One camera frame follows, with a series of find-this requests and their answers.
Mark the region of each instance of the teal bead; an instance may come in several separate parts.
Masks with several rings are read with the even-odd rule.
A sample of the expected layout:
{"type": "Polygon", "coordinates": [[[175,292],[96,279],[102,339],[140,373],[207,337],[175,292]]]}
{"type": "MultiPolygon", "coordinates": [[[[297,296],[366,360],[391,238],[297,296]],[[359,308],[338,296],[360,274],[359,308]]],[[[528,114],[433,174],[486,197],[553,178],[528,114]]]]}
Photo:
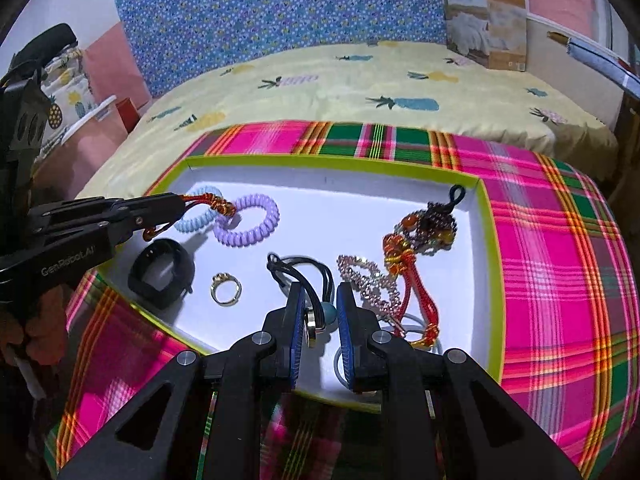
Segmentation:
{"type": "Polygon", "coordinates": [[[327,323],[327,325],[331,325],[335,323],[335,320],[338,317],[338,311],[328,301],[323,301],[321,304],[322,304],[322,310],[324,311],[325,323],[327,323]]]}

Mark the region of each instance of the orange bead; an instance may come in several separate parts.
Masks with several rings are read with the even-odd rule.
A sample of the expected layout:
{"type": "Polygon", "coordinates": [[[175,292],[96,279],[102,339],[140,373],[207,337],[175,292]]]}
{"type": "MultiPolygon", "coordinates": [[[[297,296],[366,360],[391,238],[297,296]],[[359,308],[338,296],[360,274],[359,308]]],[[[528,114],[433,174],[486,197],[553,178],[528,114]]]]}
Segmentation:
{"type": "Polygon", "coordinates": [[[393,275],[393,276],[398,276],[399,274],[402,274],[402,272],[405,269],[405,266],[402,264],[391,264],[387,267],[389,274],[393,275]]]}
{"type": "Polygon", "coordinates": [[[415,231],[415,228],[418,226],[418,217],[417,215],[407,215],[400,223],[407,231],[415,231]]]}
{"type": "Polygon", "coordinates": [[[451,229],[445,229],[444,231],[440,231],[438,233],[438,240],[441,241],[445,245],[451,245],[453,240],[455,240],[456,235],[451,229]]]}

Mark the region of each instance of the bed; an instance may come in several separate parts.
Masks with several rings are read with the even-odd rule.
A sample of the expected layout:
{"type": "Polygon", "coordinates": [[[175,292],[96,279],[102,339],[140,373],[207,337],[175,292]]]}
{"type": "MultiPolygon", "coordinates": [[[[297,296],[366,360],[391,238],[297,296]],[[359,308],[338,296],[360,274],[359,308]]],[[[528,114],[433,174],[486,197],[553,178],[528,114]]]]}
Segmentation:
{"type": "MultiPolygon", "coordinates": [[[[153,104],[81,196],[139,196],[205,132],[278,120],[380,123],[494,140],[557,157],[599,180],[617,154],[603,123],[529,73],[487,70],[439,44],[337,44],[181,84],[153,104]]],[[[269,142],[258,140],[255,151],[269,142]]]]}

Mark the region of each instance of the bedroom wall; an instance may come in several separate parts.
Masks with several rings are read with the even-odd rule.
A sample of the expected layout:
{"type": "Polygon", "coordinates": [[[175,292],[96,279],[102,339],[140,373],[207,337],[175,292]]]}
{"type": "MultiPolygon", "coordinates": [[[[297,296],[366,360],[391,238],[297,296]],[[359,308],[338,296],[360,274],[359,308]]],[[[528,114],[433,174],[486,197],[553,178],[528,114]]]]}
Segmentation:
{"type": "Polygon", "coordinates": [[[566,48],[547,37],[567,30],[527,20],[527,72],[561,91],[611,131],[615,129],[623,92],[596,71],[576,61],[566,48]]]}
{"type": "Polygon", "coordinates": [[[71,26],[79,46],[90,53],[87,70],[90,76],[97,70],[92,86],[95,84],[98,100],[115,94],[119,98],[131,97],[138,107],[149,101],[150,94],[129,46],[114,41],[124,34],[113,0],[30,0],[0,45],[0,72],[6,71],[14,53],[35,36],[63,22],[71,26]],[[108,57],[101,66],[98,60],[104,54],[108,57]]]}

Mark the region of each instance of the pillow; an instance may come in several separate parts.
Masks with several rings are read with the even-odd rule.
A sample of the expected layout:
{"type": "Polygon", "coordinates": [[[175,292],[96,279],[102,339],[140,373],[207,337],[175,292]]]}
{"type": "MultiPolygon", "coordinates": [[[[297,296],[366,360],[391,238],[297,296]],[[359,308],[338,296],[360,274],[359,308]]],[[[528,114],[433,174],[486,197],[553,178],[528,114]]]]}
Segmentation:
{"type": "Polygon", "coordinates": [[[65,132],[96,105],[78,47],[63,50],[44,70],[47,78],[42,83],[42,91],[49,97],[51,109],[42,137],[43,147],[62,139],[65,132]]]}

